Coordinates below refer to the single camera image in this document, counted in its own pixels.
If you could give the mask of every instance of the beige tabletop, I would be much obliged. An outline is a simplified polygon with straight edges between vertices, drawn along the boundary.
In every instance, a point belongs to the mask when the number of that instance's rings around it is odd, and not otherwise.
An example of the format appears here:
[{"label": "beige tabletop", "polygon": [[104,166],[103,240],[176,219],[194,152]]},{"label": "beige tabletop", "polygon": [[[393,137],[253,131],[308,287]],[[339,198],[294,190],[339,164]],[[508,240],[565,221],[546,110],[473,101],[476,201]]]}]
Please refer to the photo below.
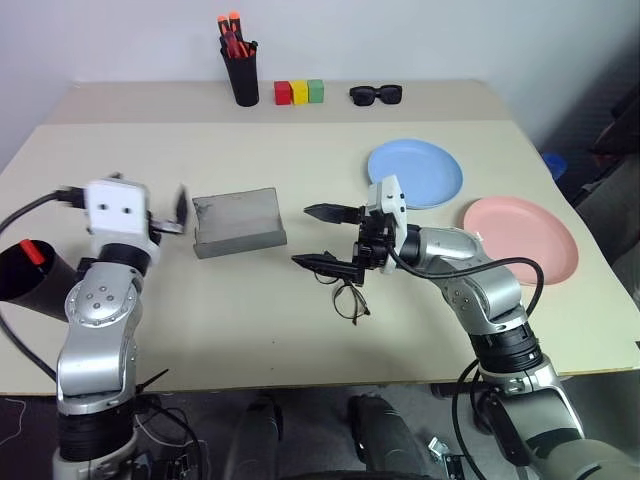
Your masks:
[{"label": "beige tabletop", "polygon": [[[0,175],[0,217],[60,185],[116,171],[148,186],[160,217],[171,215],[179,184],[191,197],[275,187],[286,246],[198,260],[193,216],[187,235],[163,238],[142,296],[138,379],[170,368],[156,389],[452,380],[473,352],[434,285],[403,272],[368,272],[363,293],[372,315],[354,327],[335,314],[331,287],[290,260],[324,250],[349,259],[356,227],[322,223],[302,209],[363,204],[369,153],[388,140],[419,138],[456,158],[464,184],[444,206],[410,211],[409,222],[459,225],[467,206],[489,195],[516,195],[552,211],[573,234],[580,262],[568,280],[545,288],[531,318],[543,350],[561,374],[639,367],[640,313],[491,92],[472,81],[411,83],[399,106],[358,109],[346,89],[328,84],[322,105],[276,107],[262,85],[259,106],[242,109],[224,84],[79,85]],[[85,227],[82,212],[50,204],[11,227],[0,247],[42,239],[75,265],[90,254]],[[526,301],[532,288],[523,290]],[[1,307],[25,343],[55,366],[66,325]],[[0,364],[1,392],[55,390],[4,337]]]}]

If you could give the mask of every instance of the colored block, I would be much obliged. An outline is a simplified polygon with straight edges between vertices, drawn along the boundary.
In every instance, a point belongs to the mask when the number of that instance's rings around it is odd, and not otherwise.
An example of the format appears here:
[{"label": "colored block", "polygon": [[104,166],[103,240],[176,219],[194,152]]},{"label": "colored block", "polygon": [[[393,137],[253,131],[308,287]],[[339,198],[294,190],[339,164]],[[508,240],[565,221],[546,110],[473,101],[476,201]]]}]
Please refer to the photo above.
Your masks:
[{"label": "colored block", "polygon": [[289,82],[293,92],[293,104],[303,105],[309,103],[309,88],[306,80],[294,80]]},{"label": "colored block", "polygon": [[324,83],[322,80],[308,80],[309,103],[322,103],[324,101]]},{"label": "colored block", "polygon": [[276,105],[291,104],[291,85],[289,82],[273,82]]}]

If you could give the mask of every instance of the blue object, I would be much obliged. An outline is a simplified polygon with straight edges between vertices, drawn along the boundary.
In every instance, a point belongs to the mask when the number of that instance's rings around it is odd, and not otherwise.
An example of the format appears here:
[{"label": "blue object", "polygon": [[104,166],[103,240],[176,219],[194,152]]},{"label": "blue object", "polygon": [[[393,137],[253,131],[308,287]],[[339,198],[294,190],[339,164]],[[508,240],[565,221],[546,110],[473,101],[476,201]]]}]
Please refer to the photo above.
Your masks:
[{"label": "blue object", "polygon": [[409,208],[442,205],[455,197],[462,187],[462,170],[458,162],[447,151],[422,140],[393,140],[371,153],[371,183],[394,174]]},{"label": "blue object", "polygon": [[558,153],[543,153],[542,160],[547,165],[554,181],[557,181],[567,171],[567,161]]}]

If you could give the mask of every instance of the black sunglasses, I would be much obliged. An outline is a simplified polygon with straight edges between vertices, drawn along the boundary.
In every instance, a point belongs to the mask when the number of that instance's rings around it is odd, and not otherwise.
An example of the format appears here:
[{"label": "black sunglasses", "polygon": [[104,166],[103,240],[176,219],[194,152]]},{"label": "black sunglasses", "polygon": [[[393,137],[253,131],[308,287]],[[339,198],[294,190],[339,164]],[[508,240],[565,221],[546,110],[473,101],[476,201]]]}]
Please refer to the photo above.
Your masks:
[{"label": "black sunglasses", "polygon": [[349,95],[351,95],[353,103],[358,107],[368,107],[375,101],[376,97],[382,103],[395,105],[402,100],[402,87],[400,85],[383,85],[380,88],[353,87],[349,90]]}]

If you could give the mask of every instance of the plate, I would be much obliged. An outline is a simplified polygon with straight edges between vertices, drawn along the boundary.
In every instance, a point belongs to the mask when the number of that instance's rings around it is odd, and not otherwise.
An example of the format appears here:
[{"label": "plate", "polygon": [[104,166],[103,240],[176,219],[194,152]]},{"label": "plate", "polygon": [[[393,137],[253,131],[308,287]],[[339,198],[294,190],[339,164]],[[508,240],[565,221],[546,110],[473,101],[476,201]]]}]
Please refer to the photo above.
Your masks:
[{"label": "plate", "polygon": [[[560,283],[578,267],[578,246],[567,227],[544,208],[517,197],[487,197],[471,205],[464,229],[478,234],[495,260],[527,257],[538,262],[545,284]],[[527,265],[509,265],[521,283],[535,284]]]},{"label": "plate", "polygon": [[409,208],[432,208],[451,200],[462,187],[462,170],[442,148],[422,140],[393,140],[369,156],[369,178],[378,183],[396,175]]}]

